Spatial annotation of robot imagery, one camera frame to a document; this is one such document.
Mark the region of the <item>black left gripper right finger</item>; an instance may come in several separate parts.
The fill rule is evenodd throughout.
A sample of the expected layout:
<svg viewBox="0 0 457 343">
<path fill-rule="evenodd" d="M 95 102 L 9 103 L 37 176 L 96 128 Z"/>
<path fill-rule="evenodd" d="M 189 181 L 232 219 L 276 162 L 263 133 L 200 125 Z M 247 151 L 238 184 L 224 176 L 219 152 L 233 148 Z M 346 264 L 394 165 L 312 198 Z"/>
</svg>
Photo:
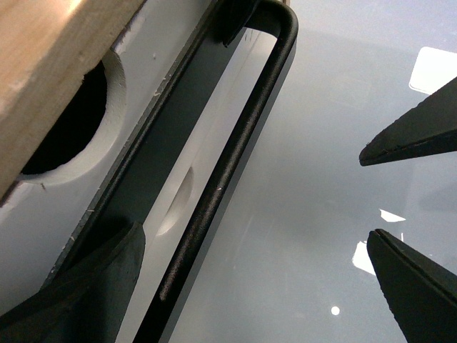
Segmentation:
<svg viewBox="0 0 457 343">
<path fill-rule="evenodd" d="M 367 251 L 381 291 L 407 342 L 456 341 L 456 275 L 376 229 Z"/>
</svg>

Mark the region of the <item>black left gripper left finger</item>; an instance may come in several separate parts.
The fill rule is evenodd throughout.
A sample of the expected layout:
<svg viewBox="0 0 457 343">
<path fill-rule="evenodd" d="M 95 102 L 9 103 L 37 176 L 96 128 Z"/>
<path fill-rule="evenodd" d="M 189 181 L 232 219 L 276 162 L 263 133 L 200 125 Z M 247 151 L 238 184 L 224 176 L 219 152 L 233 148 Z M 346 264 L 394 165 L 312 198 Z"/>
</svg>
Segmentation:
<svg viewBox="0 0 457 343">
<path fill-rule="evenodd" d="M 1 316 L 2 342 L 115 342 L 144 258 L 141 224 L 125 227 Z"/>
</svg>

